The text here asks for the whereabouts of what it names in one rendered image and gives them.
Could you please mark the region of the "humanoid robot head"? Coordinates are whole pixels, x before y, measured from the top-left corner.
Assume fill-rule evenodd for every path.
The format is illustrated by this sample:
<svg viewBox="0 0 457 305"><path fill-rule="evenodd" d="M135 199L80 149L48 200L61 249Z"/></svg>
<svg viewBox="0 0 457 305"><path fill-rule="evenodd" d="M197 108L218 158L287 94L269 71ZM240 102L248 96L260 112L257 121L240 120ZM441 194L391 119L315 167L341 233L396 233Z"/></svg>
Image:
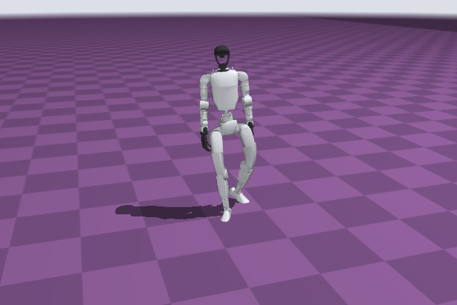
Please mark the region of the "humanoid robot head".
<svg viewBox="0 0 457 305"><path fill-rule="evenodd" d="M229 52L229 49L227 46L224 46L224 45L220 45L220 46L217 46L214 50L214 55L215 55L215 58L216 58L216 61L219 65L219 69L221 70L217 70L217 71L220 71L220 72L225 72L225 71L229 71L229 69L226 69L227 68L227 63L229 62L229 57L230 57L230 52ZM221 57L221 58L224 58L225 55L228 55L228 59L227 59L227 62L225 64L220 64L218 59L217 59L217 56Z"/></svg>

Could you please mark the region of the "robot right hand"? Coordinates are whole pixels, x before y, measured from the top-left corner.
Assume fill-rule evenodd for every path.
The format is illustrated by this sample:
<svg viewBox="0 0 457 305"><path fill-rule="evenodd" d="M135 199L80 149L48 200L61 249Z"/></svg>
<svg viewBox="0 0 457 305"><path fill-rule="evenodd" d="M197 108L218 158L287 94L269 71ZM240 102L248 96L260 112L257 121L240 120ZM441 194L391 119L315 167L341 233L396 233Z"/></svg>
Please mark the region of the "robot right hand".
<svg viewBox="0 0 457 305"><path fill-rule="evenodd" d="M202 147L207 150L207 151L211 151L209 147L211 147L211 145L209 144L209 142L207 141L207 135L208 134L208 129L206 127L203 128L203 133L201 132L200 135L201 135L201 142L202 142ZM208 146L207 146L208 145Z"/></svg>

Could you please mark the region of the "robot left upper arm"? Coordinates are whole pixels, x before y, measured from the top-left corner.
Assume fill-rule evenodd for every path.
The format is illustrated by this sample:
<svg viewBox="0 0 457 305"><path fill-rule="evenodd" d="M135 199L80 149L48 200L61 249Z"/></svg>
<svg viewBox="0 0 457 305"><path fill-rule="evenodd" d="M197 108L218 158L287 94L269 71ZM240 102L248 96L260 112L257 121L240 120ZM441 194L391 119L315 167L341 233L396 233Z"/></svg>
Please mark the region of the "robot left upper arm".
<svg viewBox="0 0 457 305"><path fill-rule="evenodd" d="M249 96L248 75L243 71L237 71L237 74L238 74L238 80L241 82L240 83L241 93L242 93L241 103L244 106L250 105L250 104L252 104L252 99Z"/></svg>

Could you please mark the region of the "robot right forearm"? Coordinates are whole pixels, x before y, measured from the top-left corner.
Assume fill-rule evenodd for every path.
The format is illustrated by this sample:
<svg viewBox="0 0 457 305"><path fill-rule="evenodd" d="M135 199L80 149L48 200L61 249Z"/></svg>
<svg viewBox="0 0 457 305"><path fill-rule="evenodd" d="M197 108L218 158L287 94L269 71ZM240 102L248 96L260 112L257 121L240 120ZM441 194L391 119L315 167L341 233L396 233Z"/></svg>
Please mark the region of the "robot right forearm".
<svg viewBox="0 0 457 305"><path fill-rule="evenodd" d="M207 110L202 110L200 106L201 101L199 102L199 114L200 114L200 132L203 133L203 128L206 127L208 130L208 114L209 111Z"/></svg>

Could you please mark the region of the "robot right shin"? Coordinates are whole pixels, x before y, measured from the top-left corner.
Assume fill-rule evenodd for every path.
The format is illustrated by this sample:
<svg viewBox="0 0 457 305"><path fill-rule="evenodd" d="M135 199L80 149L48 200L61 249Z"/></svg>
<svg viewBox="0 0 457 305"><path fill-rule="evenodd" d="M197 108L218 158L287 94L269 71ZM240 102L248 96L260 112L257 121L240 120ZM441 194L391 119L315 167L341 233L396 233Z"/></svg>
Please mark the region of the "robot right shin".
<svg viewBox="0 0 457 305"><path fill-rule="evenodd" d="M218 190L219 190L219 195L222 199L222 202L223 202L223 206L224 206L224 211L226 211L226 208L228 209L228 211L230 211L229 209L229 183L228 183L228 179L225 179L222 177L222 175L218 175L218 177L216 177L217 179L217 186L218 186Z"/></svg>

